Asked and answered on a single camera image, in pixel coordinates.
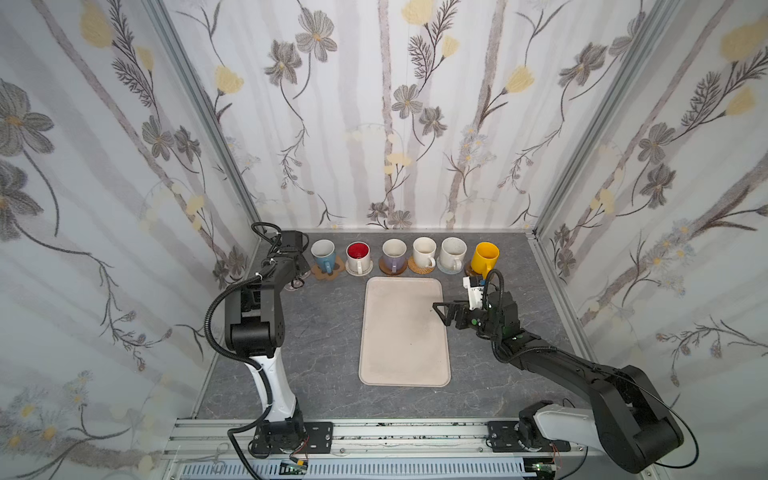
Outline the brown paw shaped coaster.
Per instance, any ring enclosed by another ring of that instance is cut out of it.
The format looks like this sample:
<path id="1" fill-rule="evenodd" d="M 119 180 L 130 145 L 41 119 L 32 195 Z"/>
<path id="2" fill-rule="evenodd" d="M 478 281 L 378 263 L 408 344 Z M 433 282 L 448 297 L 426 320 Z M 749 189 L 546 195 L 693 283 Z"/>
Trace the brown paw shaped coaster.
<path id="1" fill-rule="evenodd" d="M 345 262 L 340 256 L 337 256 L 331 273 L 327 273 L 317 264 L 314 264 L 310 271 L 318 281 L 333 281 L 346 271 Z"/>

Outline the white mug blue handle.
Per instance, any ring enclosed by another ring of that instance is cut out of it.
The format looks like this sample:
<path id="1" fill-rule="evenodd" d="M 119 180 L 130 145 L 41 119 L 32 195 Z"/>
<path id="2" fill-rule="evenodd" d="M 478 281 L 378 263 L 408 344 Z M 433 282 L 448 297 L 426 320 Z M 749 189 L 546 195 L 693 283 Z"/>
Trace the white mug blue handle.
<path id="1" fill-rule="evenodd" d="M 311 246 L 311 254 L 319 270 L 328 276 L 334 273 L 336 265 L 335 244 L 329 239 L 319 239 Z"/>

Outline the grey blue woven coaster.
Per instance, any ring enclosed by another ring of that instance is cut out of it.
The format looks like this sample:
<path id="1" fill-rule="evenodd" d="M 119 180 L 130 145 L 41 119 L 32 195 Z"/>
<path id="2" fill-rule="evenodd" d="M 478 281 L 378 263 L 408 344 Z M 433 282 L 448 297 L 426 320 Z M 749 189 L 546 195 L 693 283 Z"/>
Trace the grey blue woven coaster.
<path id="1" fill-rule="evenodd" d="M 447 275 L 456 275 L 456 274 L 464 273 L 464 265 L 459 260 L 452 260 L 448 263 L 447 266 L 445 266 L 442 261 L 438 260 L 436 263 L 436 266 L 442 273 Z"/>

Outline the beige serving tray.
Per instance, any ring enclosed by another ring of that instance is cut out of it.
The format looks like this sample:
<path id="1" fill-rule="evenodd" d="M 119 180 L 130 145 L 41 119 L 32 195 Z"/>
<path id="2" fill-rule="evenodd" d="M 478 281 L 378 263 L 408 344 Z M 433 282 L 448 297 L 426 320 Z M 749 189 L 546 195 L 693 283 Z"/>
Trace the beige serving tray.
<path id="1" fill-rule="evenodd" d="M 367 282 L 358 370 L 363 384 L 449 384 L 447 330 L 433 309 L 442 300 L 442 285 L 434 278 L 375 277 Z"/>

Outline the glossy amber round coaster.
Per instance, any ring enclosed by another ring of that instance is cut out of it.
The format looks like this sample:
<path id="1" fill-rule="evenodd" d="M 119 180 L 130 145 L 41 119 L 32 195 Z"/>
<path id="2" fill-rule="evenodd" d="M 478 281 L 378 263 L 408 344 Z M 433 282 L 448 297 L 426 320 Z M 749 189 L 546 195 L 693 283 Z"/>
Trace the glossy amber round coaster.
<path id="1" fill-rule="evenodd" d="M 481 273 L 476 272 L 470 263 L 467 263 L 464 268 L 464 272 L 469 277 L 482 277 Z"/>

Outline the woven rattan round coaster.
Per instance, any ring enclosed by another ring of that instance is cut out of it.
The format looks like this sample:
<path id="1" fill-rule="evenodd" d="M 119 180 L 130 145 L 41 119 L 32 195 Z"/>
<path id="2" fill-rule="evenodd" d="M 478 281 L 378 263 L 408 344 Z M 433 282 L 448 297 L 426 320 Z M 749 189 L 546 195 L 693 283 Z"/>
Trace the woven rattan round coaster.
<path id="1" fill-rule="evenodd" d="M 410 257 L 407 262 L 408 268 L 417 275 L 429 275 L 434 270 L 434 266 L 420 267 L 413 257 Z"/>

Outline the colourful woven round coaster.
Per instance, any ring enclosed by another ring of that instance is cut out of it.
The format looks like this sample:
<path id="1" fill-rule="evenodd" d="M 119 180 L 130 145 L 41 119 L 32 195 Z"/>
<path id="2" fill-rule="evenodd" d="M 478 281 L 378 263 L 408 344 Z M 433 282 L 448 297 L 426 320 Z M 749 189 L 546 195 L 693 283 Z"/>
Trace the colourful woven round coaster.
<path id="1" fill-rule="evenodd" d="M 346 272 L 354 277 L 364 277 L 371 273 L 373 270 L 372 262 L 357 262 L 354 259 L 349 259 L 345 263 Z"/>

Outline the yellow mug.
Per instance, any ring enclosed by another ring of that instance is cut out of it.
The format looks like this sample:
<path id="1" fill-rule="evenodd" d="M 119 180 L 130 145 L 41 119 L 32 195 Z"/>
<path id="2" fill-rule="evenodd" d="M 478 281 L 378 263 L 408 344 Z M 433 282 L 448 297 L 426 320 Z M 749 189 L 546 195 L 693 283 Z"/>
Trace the yellow mug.
<path id="1" fill-rule="evenodd" d="M 499 257 L 500 249 L 498 246 L 491 242 L 480 242 L 475 248 L 470 268 L 475 274 L 486 278 L 495 268 Z"/>

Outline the speckled white mug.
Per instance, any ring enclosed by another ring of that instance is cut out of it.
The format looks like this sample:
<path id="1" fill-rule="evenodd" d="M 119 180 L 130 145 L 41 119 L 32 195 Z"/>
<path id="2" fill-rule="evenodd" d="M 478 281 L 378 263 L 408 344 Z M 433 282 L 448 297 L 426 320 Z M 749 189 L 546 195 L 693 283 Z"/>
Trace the speckled white mug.
<path id="1" fill-rule="evenodd" d="M 452 260 L 459 260 L 464 265 L 464 258 L 467 252 L 466 243 L 458 237 L 448 237 L 442 241 L 438 260 L 445 266 Z"/>

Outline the plain white mug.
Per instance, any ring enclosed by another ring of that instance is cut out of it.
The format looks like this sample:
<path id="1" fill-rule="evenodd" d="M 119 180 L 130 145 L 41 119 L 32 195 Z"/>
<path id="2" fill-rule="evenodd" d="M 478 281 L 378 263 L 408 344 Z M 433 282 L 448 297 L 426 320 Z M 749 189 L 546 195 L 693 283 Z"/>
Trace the plain white mug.
<path id="1" fill-rule="evenodd" d="M 413 242 L 414 264 L 420 269 L 433 269 L 436 266 L 436 242 L 429 237 L 419 237 Z"/>

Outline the white mug red inside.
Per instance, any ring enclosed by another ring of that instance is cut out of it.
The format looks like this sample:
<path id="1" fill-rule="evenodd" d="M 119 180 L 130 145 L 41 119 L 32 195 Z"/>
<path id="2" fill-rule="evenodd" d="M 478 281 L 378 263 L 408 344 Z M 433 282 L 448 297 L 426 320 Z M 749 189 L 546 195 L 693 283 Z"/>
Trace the white mug red inside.
<path id="1" fill-rule="evenodd" d="M 362 241 L 351 243 L 346 249 L 346 254 L 347 261 L 354 259 L 357 262 L 372 262 L 370 246 Z"/>

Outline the dark wooden round coaster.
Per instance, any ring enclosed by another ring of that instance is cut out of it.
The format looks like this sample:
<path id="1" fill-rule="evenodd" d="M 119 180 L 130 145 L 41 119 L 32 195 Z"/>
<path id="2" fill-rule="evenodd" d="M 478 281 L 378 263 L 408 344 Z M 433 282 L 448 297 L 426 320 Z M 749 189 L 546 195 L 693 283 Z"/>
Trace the dark wooden round coaster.
<path id="1" fill-rule="evenodd" d="M 383 273 L 385 276 L 402 275 L 408 268 L 407 264 L 403 264 L 398 269 L 393 270 L 392 267 L 384 261 L 384 259 L 379 260 L 378 267 L 380 272 Z"/>

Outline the white mug purple handle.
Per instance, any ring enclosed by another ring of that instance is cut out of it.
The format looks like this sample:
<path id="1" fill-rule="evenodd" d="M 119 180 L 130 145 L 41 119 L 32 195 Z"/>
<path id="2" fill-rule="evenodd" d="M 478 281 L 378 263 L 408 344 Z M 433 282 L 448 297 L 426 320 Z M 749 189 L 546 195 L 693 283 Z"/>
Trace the white mug purple handle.
<path id="1" fill-rule="evenodd" d="M 384 259 L 393 270 L 398 269 L 407 262 L 407 245 L 403 240 L 395 238 L 386 240 L 382 245 L 382 253 L 381 259 Z"/>

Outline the pink flower shaped coaster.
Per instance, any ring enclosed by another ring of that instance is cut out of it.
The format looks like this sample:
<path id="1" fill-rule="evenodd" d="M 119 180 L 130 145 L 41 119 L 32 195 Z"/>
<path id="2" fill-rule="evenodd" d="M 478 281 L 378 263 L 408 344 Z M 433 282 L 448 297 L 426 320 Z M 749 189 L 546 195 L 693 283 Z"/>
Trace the pink flower shaped coaster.
<path id="1" fill-rule="evenodd" d="M 296 291 L 301 289 L 305 285 L 305 280 L 302 278 L 294 278 L 290 282 L 288 282 L 284 289 L 286 291 Z"/>

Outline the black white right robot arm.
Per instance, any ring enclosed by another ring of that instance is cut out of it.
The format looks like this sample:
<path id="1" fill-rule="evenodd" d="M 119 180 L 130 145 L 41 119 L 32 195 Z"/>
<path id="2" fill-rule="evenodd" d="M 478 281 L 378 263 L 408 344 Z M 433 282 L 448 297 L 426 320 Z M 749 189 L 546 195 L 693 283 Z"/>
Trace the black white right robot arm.
<path id="1" fill-rule="evenodd" d="M 684 443 L 671 409 L 637 367 L 597 364 L 559 349 L 522 328 L 508 292 L 432 305 L 445 326 L 472 329 L 491 343 L 497 361 L 547 378 L 587 401 L 586 409 L 540 401 L 520 411 L 514 439 L 542 449 L 554 441 L 604 452 L 637 474 Z"/>

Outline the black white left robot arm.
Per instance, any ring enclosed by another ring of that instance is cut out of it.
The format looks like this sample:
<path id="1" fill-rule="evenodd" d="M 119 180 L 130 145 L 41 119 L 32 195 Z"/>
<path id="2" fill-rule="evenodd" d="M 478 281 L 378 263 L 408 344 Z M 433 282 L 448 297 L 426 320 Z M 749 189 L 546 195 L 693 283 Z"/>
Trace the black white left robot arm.
<path id="1" fill-rule="evenodd" d="M 303 286 L 310 273 L 304 253 L 308 237 L 269 222 L 251 229 L 268 246 L 258 271 L 225 299 L 225 343 L 249 360 L 264 412 L 248 446 L 256 458 L 301 447 L 306 429 L 298 399 L 288 385 L 281 347 L 286 338 L 283 290 Z"/>

